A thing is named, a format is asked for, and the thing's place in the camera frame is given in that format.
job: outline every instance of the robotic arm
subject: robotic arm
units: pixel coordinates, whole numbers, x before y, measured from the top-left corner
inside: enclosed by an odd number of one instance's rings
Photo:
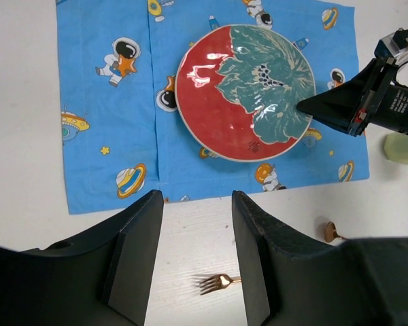
[[[408,63],[402,63],[408,59],[408,30],[381,39],[375,57],[353,79],[301,101],[297,109],[352,136],[370,122],[408,135],[408,87],[396,81],[399,68]]]

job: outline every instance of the blue rocket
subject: blue rocket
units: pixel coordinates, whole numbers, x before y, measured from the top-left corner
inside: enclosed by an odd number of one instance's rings
[[[306,46],[308,46],[308,42],[310,42],[309,39],[306,39],[305,37],[302,39],[299,39],[298,41],[293,42],[292,44],[299,50],[302,51],[305,49]]]
[[[210,15],[209,17],[209,24],[210,24],[210,29],[214,31],[215,29],[218,29],[220,27],[218,21],[213,15]]]

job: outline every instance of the cable connector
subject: cable connector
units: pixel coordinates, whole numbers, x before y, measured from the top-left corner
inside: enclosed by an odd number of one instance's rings
[[[408,29],[399,29],[393,35],[393,41],[400,50],[408,46]]]

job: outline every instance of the plate rim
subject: plate rim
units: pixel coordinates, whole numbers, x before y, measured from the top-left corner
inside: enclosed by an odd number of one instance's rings
[[[218,29],[215,29],[215,30],[213,30],[213,31],[208,32],[207,34],[205,34],[204,36],[202,36],[202,38],[200,38],[197,42],[195,42],[194,45],[193,45],[190,49],[188,49],[188,50],[186,51],[185,55],[183,55],[183,58],[182,58],[182,60],[180,61],[180,65],[178,66],[177,73],[175,74],[175,84],[174,84],[175,103],[177,104],[177,110],[178,110],[178,112],[180,113],[180,117],[182,118],[183,123],[184,123],[184,125],[186,126],[186,128],[188,129],[188,131],[190,132],[190,134],[193,136],[193,138],[194,138],[199,144],[201,144],[204,148],[208,149],[209,151],[212,151],[212,152],[214,152],[215,154],[217,154],[218,156],[220,156],[221,158],[224,158],[225,160],[232,161],[232,162],[255,163],[255,162],[263,162],[263,161],[265,161],[265,160],[271,160],[271,159],[273,159],[273,158],[277,158],[277,157],[279,157],[279,156],[281,156],[281,155],[287,153],[287,152],[288,152],[290,149],[292,149],[297,143],[299,143],[299,141],[304,137],[305,133],[307,132],[308,128],[310,127],[311,122],[313,121],[313,116],[312,116],[312,115],[307,115],[307,116],[309,116],[309,122],[308,122],[307,127],[305,128],[304,132],[303,132],[302,135],[292,144],[292,146],[288,147],[286,150],[281,151],[281,152],[279,152],[278,154],[276,154],[276,155],[274,155],[274,156],[269,156],[269,157],[267,157],[267,158],[259,158],[259,159],[254,159],[254,160],[240,160],[240,159],[237,159],[237,158],[229,158],[229,157],[227,157],[227,156],[225,156],[225,155],[222,155],[222,154],[218,153],[217,151],[212,150],[211,148],[209,148],[208,146],[206,146],[202,141],[200,141],[199,138],[198,138],[198,137],[195,135],[195,133],[192,131],[192,129],[190,129],[188,123],[186,122],[186,119],[184,119],[184,116],[183,116],[183,113],[182,113],[182,110],[181,110],[181,108],[180,108],[180,104],[179,104],[179,101],[178,101],[178,96],[177,96],[178,75],[180,74],[180,69],[182,68],[184,61],[187,59],[187,57],[188,57],[188,55],[189,55],[189,52],[190,52],[199,42],[201,42],[201,41],[202,41],[204,38],[206,38],[207,36],[209,36],[209,35],[215,33],[216,31],[218,31],[219,29],[222,29],[222,28],[224,28],[224,27],[233,27],[233,26],[250,26],[250,27],[256,27],[256,28],[262,28],[262,27],[259,27],[259,26],[257,26],[257,25],[253,25],[253,24],[228,24],[228,25],[221,26],[221,27],[218,28]],[[272,32],[272,33],[275,33],[275,34],[277,34],[278,36],[280,36],[280,37],[282,37],[283,39],[285,39],[288,43],[292,44],[292,42],[291,42],[289,39],[287,39],[286,37],[284,37],[283,35],[281,35],[281,34],[275,32],[275,31],[273,31],[273,30],[271,30],[271,29],[267,29],[266,31],[270,31],[270,32]],[[315,95],[317,94],[317,90],[316,90],[316,79],[315,79],[315,77],[314,77],[313,69],[311,68],[310,63],[308,62],[307,58],[304,56],[304,54],[302,53],[302,51],[300,51],[300,50],[299,50],[296,46],[294,46],[293,44],[292,44],[292,46],[301,54],[301,56],[305,59],[305,62],[307,62],[308,67],[310,68],[311,75],[313,76],[313,86],[314,86],[314,96],[315,96]]]

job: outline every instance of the wooden spoon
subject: wooden spoon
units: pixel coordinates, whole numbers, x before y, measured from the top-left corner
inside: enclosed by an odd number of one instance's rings
[[[328,222],[325,227],[325,242],[330,243],[335,239],[349,240],[348,238],[345,238],[337,233],[337,228],[333,222]]]

